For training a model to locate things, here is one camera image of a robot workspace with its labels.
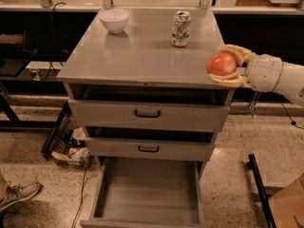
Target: shoe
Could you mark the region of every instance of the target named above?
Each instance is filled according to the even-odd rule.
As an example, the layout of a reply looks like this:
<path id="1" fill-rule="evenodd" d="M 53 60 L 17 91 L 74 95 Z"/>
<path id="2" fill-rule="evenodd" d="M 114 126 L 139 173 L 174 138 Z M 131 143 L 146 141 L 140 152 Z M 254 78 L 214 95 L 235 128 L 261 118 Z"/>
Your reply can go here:
<path id="1" fill-rule="evenodd" d="M 2 201 L 0 201 L 0 213 L 16 202 L 29 200 L 34 197 L 40 189 L 40 183 L 34 182 L 27 186 L 8 187 L 7 193 Z"/>

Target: brown box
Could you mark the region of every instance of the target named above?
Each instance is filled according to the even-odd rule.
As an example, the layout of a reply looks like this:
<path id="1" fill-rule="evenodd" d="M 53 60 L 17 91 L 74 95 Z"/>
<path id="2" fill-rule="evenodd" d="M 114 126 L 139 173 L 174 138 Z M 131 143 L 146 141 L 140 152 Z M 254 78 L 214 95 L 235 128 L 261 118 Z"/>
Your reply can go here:
<path id="1" fill-rule="evenodd" d="M 304 174 L 271 196 L 268 201 L 277 228 L 304 226 Z"/>

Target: gray tabletop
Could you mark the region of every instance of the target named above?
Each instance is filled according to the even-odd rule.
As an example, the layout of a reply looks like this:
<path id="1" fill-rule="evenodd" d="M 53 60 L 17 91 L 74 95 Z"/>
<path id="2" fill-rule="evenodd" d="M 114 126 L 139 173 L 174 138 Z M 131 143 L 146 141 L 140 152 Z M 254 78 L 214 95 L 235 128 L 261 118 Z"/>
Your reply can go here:
<path id="1" fill-rule="evenodd" d="M 205 71 L 208 58 L 222 43 L 211 10 L 187 9 L 192 19 L 189 43 L 175 47 L 171 33 L 178 9 L 123 9 L 130 16 L 119 34 L 104 28 L 99 11 L 59 73 L 59 81 L 216 87 Z"/>

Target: apple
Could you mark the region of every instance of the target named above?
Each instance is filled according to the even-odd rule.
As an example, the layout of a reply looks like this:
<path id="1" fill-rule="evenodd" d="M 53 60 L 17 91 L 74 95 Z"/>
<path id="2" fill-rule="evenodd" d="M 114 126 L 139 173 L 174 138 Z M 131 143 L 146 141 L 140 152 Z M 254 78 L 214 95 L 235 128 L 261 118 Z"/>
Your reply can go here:
<path id="1" fill-rule="evenodd" d="M 207 62 L 207 73 L 213 73 L 218 76 L 226 76 L 237 70 L 237 60 L 234 55 L 228 52 L 218 52 L 211 56 Z"/>

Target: gray dresser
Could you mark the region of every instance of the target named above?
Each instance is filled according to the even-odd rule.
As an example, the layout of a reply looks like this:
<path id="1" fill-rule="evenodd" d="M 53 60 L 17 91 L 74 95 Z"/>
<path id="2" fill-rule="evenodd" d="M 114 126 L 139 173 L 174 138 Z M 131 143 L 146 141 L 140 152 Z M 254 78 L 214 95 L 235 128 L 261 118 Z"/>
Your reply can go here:
<path id="1" fill-rule="evenodd" d="M 83 227 L 202 227 L 200 175 L 234 91 L 205 72 L 221 43 L 211 10 L 188 9 L 187 47 L 171 44 L 178 9 L 127 8 L 124 31 L 96 16 L 58 79 L 98 156 L 98 193 Z"/>

